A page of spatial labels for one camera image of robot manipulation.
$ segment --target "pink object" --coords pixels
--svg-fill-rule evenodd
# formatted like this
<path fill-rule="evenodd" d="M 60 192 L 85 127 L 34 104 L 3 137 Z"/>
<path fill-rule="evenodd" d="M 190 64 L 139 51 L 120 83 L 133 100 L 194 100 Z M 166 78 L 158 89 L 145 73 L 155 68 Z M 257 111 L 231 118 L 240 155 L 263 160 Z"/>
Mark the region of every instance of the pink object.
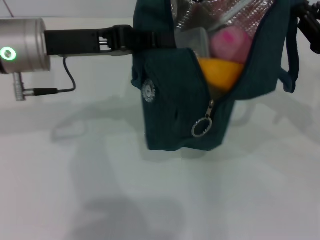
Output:
<path fill-rule="evenodd" d="M 238 64 L 245 64 L 252 46 L 252 39 L 241 28 L 230 26 L 211 38 L 211 55 Z"/>

